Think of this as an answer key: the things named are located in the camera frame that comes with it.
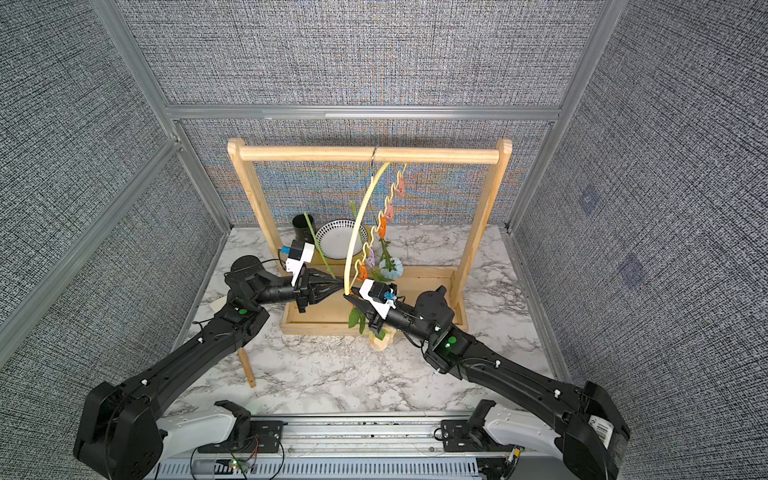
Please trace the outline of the blue flower with stem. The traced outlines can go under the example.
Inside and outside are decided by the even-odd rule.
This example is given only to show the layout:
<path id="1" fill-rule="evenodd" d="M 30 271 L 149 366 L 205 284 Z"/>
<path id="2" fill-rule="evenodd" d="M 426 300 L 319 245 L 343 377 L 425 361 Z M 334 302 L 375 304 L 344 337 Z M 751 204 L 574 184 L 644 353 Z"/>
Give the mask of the blue flower with stem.
<path id="1" fill-rule="evenodd" d="M 379 262 L 379 270 L 381 275 L 389 280 L 395 280 L 401 277 L 404 273 L 404 266 L 402 261 L 394 257 L 390 251 L 390 242 L 385 238 L 380 239 L 381 246 L 381 260 Z"/>

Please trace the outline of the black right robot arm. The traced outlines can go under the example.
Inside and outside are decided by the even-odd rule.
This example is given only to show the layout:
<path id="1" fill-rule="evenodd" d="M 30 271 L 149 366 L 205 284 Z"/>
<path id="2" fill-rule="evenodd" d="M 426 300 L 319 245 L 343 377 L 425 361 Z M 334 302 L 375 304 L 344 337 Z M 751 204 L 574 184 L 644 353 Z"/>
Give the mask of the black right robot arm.
<path id="1" fill-rule="evenodd" d="M 436 371 L 483 386 L 536 416 L 553 431 L 555 448 L 578 478 L 618 478 L 631 429 L 600 385 L 555 380 L 496 353 L 454 324 L 445 287 L 408 305 L 395 285 L 367 280 L 345 298 L 375 332 L 389 326 L 415 340 Z"/>

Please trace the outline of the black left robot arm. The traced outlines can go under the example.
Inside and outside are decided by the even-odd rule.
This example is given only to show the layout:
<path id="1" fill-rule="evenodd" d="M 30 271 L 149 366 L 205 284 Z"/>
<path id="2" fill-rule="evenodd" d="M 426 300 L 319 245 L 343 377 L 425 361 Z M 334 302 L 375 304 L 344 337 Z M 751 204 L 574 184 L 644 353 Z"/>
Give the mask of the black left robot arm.
<path id="1" fill-rule="evenodd" d="M 243 443 L 250 416 L 219 402 L 211 416 L 167 420 L 168 407 L 221 359 L 247 345 L 266 324 L 271 304 L 300 311 L 343 289 L 344 281 L 303 261 L 286 276 L 268 272 L 253 255 L 238 258 L 224 275 L 225 304 L 202 330 L 155 365 L 118 385 L 103 382 L 86 396 L 73 456 L 107 479 L 142 479 L 157 464 L 193 443 L 233 437 Z"/>

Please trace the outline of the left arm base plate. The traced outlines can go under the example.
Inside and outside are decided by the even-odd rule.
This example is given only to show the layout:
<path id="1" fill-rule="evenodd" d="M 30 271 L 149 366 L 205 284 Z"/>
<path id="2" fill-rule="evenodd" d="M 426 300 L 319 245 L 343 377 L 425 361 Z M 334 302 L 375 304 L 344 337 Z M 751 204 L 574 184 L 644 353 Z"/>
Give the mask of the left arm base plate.
<path id="1" fill-rule="evenodd" d="M 197 453 L 278 453 L 284 426 L 282 421 L 251 420 L 248 427 L 244 424 L 236 426 L 227 439 L 203 445 L 197 449 Z"/>

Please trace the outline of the cream rose with stem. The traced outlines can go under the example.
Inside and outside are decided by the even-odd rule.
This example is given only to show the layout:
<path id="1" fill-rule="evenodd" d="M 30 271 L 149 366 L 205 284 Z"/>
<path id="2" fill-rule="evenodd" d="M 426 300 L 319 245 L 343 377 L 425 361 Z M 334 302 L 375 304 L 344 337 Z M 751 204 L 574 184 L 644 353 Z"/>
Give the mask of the cream rose with stem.
<path id="1" fill-rule="evenodd" d="M 365 263 L 365 265 L 366 265 L 366 268 L 367 268 L 368 279 L 373 279 L 373 280 L 377 280 L 377 281 L 386 281 L 387 279 L 384 278 L 381 275 L 380 270 L 379 270 L 379 266 L 377 264 L 376 264 L 375 267 L 369 267 L 366 264 L 366 257 L 367 257 L 368 249 L 369 248 L 373 248 L 373 246 L 368 241 L 368 230 L 366 229 L 366 227 L 364 225 L 362 225 L 360 227 L 359 231 L 358 231 L 358 239 L 360 241 L 361 248 L 360 248 L 359 259 L 355 261 L 355 268 L 356 268 L 356 263 L 358 261 L 363 261 Z"/>

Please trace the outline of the orange clothespin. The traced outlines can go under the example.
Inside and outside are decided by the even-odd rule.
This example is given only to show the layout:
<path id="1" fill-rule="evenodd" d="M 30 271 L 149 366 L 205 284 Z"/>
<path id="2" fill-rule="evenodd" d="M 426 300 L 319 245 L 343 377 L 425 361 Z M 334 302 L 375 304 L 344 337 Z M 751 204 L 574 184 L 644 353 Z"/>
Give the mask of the orange clothespin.
<path id="1" fill-rule="evenodd" d="M 386 238 L 386 230 L 387 230 L 387 218 L 385 216 L 380 216 L 377 222 L 377 232 L 380 239 Z"/>
<path id="2" fill-rule="evenodd" d="M 368 272 L 367 272 L 365 263 L 363 261 L 358 261 L 356 263 L 356 268 L 357 268 L 357 279 L 361 282 L 367 280 Z"/>

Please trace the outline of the peach rose with stem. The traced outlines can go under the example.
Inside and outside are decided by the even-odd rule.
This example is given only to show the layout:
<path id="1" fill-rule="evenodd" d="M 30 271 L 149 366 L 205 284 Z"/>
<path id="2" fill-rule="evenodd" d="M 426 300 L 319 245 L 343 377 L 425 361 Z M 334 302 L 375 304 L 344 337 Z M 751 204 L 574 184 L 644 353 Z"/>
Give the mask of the peach rose with stem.
<path id="1" fill-rule="evenodd" d="M 315 241 L 314 245 L 315 245 L 316 254 L 322 260 L 326 271 L 335 276 L 334 272 L 330 268 L 330 265 L 322 251 L 322 248 L 319 245 L 319 241 L 317 240 L 315 230 L 312 232 L 312 234 Z M 393 332 L 388 332 L 384 329 L 379 335 L 377 335 L 376 333 L 370 332 L 366 327 L 364 315 L 359 310 L 353 307 L 348 318 L 348 327 L 352 329 L 355 326 L 359 327 L 360 334 L 363 334 L 365 331 L 368 331 L 370 343 L 375 350 L 383 351 L 394 342 L 395 335 Z"/>

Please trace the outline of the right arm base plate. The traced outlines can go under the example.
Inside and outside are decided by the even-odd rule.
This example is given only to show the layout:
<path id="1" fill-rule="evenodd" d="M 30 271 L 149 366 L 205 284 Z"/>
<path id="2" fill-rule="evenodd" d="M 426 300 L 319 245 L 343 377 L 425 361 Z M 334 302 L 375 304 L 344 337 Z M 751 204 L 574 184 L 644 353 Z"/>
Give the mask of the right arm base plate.
<path id="1" fill-rule="evenodd" d="M 433 437 L 442 443 L 446 452 L 452 453 L 503 452 L 510 449 L 510 445 L 499 444 L 469 420 L 442 420 Z"/>

